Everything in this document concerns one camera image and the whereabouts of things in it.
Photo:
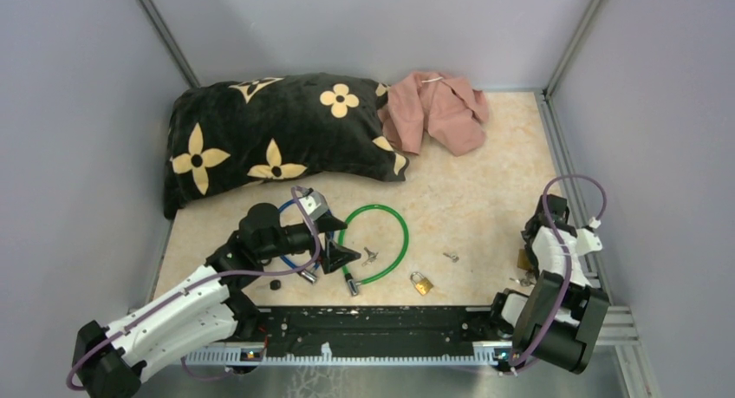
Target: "black pillow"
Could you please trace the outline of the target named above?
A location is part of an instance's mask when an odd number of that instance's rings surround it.
[[[220,82],[174,103],[164,214],[248,184],[322,171],[404,181],[408,160],[382,134],[385,85],[325,73]]]

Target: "flower pattern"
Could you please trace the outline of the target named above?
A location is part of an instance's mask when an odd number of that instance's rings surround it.
[[[234,88],[242,92],[243,97],[245,98],[245,104],[250,103],[250,99],[252,99],[252,96],[255,95],[259,90],[262,88],[268,86],[269,84],[278,82],[279,80],[283,80],[282,77],[264,77],[260,80],[253,80],[251,82],[245,82],[240,84],[233,84],[230,86],[230,88]]]
[[[230,158],[230,155],[221,149],[209,148],[202,151],[204,146],[202,128],[197,123],[194,125],[192,134],[189,135],[189,152],[171,159],[173,171],[176,174],[192,172],[194,185],[203,195],[209,189],[209,175],[206,169],[218,166],[222,161]]]
[[[253,166],[248,175],[257,179],[294,179],[306,171],[306,166],[300,164],[283,164],[276,140],[270,140],[265,160],[268,161],[267,166]]]
[[[393,147],[391,147],[390,143],[388,143],[388,140],[385,136],[379,136],[373,140],[373,143],[380,149],[388,151],[390,153],[395,153],[395,162],[393,164],[393,172],[395,175],[398,175],[400,173],[400,169],[403,168],[406,165],[406,157],[403,155],[396,153],[393,150]]]
[[[357,96],[349,93],[349,87],[343,83],[337,83],[332,90],[327,90],[319,96],[319,101],[324,106],[332,107],[332,116],[344,118],[347,116],[348,108],[357,108],[360,100]]]
[[[378,83],[378,88],[375,90],[375,95],[380,97],[383,96],[388,90],[390,89],[390,86],[383,83]]]

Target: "brass padlock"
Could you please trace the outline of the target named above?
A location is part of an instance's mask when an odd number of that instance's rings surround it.
[[[428,294],[429,291],[434,287],[434,284],[429,281],[429,278],[424,277],[423,275],[421,275],[420,272],[414,272],[413,274],[411,274],[410,278],[413,286],[416,287],[416,290],[418,290],[422,296]]]

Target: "gray wall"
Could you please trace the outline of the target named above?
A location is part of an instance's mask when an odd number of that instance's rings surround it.
[[[75,332],[140,303],[186,85],[135,0],[0,0],[0,396],[66,391]]]
[[[203,84],[412,69],[540,88],[589,0],[154,0]]]
[[[553,100],[664,396],[735,390],[733,2],[610,0]]]

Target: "pink towel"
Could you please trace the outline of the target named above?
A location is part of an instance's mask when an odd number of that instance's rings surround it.
[[[434,82],[422,82],[442,77]],[[414,71],[388,90],[387,111],[379,113],[383,133],[395,147],[419,153],[426,130],[455,156],[485,142],[482,123],[490,118],[485,95],[464,77]]]

